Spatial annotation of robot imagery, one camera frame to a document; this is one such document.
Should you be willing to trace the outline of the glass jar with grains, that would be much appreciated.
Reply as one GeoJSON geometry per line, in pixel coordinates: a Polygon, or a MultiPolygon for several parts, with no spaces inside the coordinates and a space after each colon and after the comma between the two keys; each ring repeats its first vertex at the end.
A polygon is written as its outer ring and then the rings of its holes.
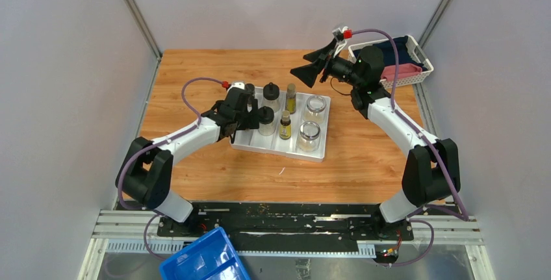
{"type": "Polygon", "coordinates": [[[322,96],[311,95],[306,100],[303,118],[305,121],[313,121],[321,125],[324,122],[326,109],[327,103],[322,96]]]}

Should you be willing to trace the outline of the yellow label sauce bottle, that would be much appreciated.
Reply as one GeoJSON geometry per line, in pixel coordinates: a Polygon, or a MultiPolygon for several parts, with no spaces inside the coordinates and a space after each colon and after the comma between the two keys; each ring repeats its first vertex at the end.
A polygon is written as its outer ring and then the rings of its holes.
{"type": "Polygon", "coordinates": [[[284,110],[281,113],[280,125],[279,125],[279,137],[282,140],[288,140],[292,136],[291,117],[288,110],[284,110]]]}
{"type": "Polygon", "coordinates": [[[294,83],[290,83],[287,86],[285,110],[289,111],[290,114],[296,112],[296,85],[294,83]]]}

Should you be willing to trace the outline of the small dark spice jar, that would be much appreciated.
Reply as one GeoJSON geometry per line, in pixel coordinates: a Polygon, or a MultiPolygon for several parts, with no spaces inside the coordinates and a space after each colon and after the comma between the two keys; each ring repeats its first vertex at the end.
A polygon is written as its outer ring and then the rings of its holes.
{"type": "Polygon", "coordinates": [[[254,98],[255,97],[255,86],[251,83],[246,83],[245,84],[245,91],[247,91],[247,93],[252,97],[254,98]]]}

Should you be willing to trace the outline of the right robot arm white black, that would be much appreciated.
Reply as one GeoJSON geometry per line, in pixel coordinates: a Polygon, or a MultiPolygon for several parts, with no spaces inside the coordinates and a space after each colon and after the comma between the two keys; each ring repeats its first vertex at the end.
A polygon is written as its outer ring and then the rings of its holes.
{"type": "Polygon", "coordinates": [[[381,84],[385,68],[383,51],[373,45],[360,50],[355,62],[339,57],[337,42],[304,55],[308,63],[292,68],[290,74],[309,88],[328,77],[352,86],[350,99],[363,118],[375,123],[407,157],[401,190],[381,203],[371,230],[388,239],[397,223],[428,203],[444,199],[460,189],[459,155],[455,142],[423,130],[403,113],[391,93],[381,84]]]}

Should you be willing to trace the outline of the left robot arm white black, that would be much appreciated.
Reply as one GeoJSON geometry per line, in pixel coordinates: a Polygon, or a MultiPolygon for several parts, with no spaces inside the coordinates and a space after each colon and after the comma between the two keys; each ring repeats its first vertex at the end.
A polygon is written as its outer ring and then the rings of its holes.
{"type": "Polygon", "coordinates": [[[134,139],[116,178],[118,193],[171,218],[181,235],[194,235],[199,219],[192,214],[191,202],[170,188],[173,167],[205,146],[224,138],[233,141],[237,131],[259,128],[258,101],[247,86],[232,83],[225,99],[178,131],[156,140],[134,139]]]}

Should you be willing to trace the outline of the glass jar front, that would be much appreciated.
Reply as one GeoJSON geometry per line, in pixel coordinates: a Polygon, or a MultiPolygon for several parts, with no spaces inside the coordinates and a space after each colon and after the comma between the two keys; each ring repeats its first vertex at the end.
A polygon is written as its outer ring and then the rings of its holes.
{"type": "Polygon", "coordinates": [[[319,148],[321,128],[315,121],[305,121],[299,127],[297,147],[306,153],[319,148]]]}

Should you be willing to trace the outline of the black lid bead jar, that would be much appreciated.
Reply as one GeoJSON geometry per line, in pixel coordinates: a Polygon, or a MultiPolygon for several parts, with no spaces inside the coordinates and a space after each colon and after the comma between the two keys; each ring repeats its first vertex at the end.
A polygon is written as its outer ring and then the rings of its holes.
{"type": "Polygon", "coordinates": [[[263,87],[263,107],[270,107],[274,113],[279,112],[281,105],[279,102],[280,89],[274,83],[268,83],[263,87]]]}
{"type": "Polygon", "coordinates": [[[274,134],[276,129],[275,113],[270,107],[261,107],[258,110],[259,116],[259,128],[258,132],[263,136],[270,136],[274,134]]]}

